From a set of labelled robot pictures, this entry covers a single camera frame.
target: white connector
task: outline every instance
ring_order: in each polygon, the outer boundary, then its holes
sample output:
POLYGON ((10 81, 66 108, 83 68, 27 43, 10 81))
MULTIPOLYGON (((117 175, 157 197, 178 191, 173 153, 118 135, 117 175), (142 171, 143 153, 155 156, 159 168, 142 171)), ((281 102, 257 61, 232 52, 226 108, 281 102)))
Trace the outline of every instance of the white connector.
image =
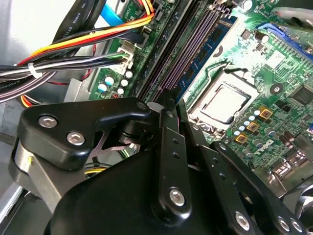
POLYGON ((117 52, 123 52, 127 55, 123 56, 126 59, 121 65, 111 66, 110 68, 119 73, 120 75, 124 75, 127 69, 131 69, 134 64, 134 50, 135 46, 129 42, 124 42, 121 47, 117 49, 117 52))

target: cpu socket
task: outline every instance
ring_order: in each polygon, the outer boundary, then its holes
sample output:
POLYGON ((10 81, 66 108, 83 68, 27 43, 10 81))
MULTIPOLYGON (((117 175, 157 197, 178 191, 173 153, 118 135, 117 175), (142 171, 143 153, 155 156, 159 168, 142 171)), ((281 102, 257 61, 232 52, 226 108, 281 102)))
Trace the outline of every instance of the cpu socket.
POLYGON ((220 70, 188 110, 189 117, 197 124, 227 130, 259 95, 240 74, 241 70, 220 70))

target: motherboard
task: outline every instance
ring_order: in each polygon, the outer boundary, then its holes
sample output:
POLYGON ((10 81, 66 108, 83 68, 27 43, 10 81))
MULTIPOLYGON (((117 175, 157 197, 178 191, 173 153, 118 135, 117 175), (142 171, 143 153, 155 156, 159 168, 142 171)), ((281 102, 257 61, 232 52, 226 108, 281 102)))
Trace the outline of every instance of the motherboard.
MULTIPOLYGON (((252 171, 292 175, 313 160, 313 34, 280 18, 281 2, 154 1, 144 43, 111 42, 129 63, 100 69, 90 99, 172 90, 208 142, 224 141, 252 171)), ((131 0, 123 20, 140 14, 131 0)))

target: cable tie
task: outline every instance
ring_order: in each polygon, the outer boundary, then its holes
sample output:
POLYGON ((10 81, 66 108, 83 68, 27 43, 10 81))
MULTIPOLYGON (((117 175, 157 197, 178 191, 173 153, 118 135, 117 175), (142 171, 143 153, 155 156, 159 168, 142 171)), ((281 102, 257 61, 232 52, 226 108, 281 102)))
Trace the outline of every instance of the cable tie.
POLYGON ((37 72, 35 67, 34 67, 34 63, 29 63, 28 64, 28 69, 31 73, 31 75, 33 75, 35 78, 40 78, 43 76, 42 72, 37 72))

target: screw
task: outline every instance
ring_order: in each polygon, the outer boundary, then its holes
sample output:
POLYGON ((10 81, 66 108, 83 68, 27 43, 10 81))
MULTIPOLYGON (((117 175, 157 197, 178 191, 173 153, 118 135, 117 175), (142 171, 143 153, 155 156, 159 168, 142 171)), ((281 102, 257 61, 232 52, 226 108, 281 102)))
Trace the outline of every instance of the screw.
POLYGON ((170 190, 170 199, 176 206, 182 207, 185 204, 184 195, 178 189, 170 190))
POLYGON ((168 115, 169 117, 171 117, 171 118, 174 118, 174 117, 175 117, 174 114, 173 114, 172 112, 170 112, 170 111, 166 111, 166 113, 167 113, 167 115, 168 115))
POLYGON ((250 229, 249 222, 243 214, 241 214, 240 212, 236 212, 235 218, 236 218, 237 223, 240 225, 240 227, 243 228, 243 230, 249 231, 250 229))
POLYGON ((291 224, 294 226, 295 229, 297 229, 300 233, 303 232, 301 226, 298 224, 297 221, 295 221, 295 219, 291 219, 291 224))
POLYGON ((222 150, 226 150, 226 146, 223 145, 222 143, 219 144, 222 150))
POLYGON ((147 106, 144 103, 141 103, 141 102, 137 102, 137 106, 138 106, 139 109, 142 109, 142 110, 146 110, 147 109, 147 106))
POLYGON ((57 120, 54 117, 50 116, 40 117, 38 123, 45 128, 53 128, 58 124, 57 120))
POLYGON ((71 132, 67 135, 67 141, 73 145, 80 146, 85 143, 85 137, 78 132, 71 132))
POLYGON ((199 131, 200 128, 196 125, 196 124, 192 124, 192 127, 196 130, 196 131, 199 131))
POLYGON ((286 230, 287 232, 290 231, 288 224, 285 222, 285 220, 282 217, 278 217, 278 222, 283 227, 284 230, 286 230))

